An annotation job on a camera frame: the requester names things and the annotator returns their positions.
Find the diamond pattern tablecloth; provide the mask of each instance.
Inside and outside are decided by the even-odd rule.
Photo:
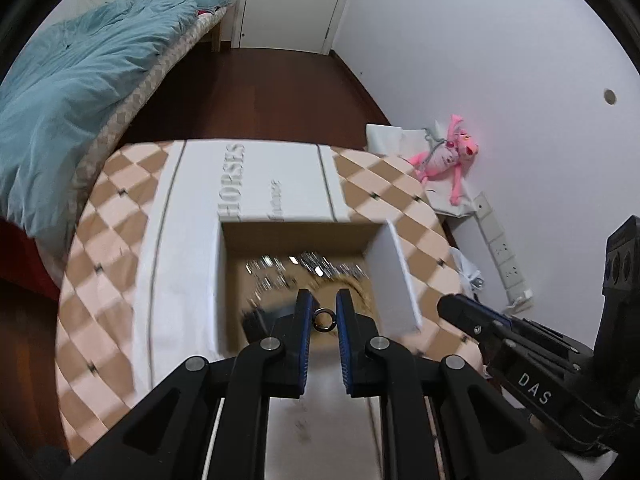
[[[105,164],[79,221],[63,279],[56,341],[60,413],[78,458],[136,403],[131,370],[132,302],[140,246],[171,142],[126,146]],[[438,317],[460,281],[442,227],[407,161],[333,148],[351,221],[393,222],[423,316],[403,343],[440,360],[478,365],[478,348]]]

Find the blue comforter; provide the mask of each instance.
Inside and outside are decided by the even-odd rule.
[[[116,0],[24,47],[0,85],[0,217],[64,255],[76,166],[116,106],[195,20],[194,0]]]

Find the dark brown floor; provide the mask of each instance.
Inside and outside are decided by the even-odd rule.
[[[367,123],[387,123],[329,56],[197,45],[169,72],[124,142],[241,138],[362,149]]]
[[[212,54],[202,44],[169,72],[122,142],[232,137],[362,148],[367,122],[386,119],[333,57],[255,49]],[[63,446],[56,307],[0,280],[0,415],[27,452]]]

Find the pink stuffed animal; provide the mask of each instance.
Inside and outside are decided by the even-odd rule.
[[[447,129],[447,140],[441,141],[432,152],[422,152],[412,156],[408,162],[415,168],[418,180],[424,185],[438,174],[453,166],[453,189],[451,190],[451,205],[460,204],[460,181],[462,180],[462,161],[473,160],[478,154],[478,145],[467,135],[466,130],[460,128],[464,119],[457,115],[451,116]]]

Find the white door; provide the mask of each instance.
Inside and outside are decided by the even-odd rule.
[[[338,0],[246,0],[240,47],[320,52]]]

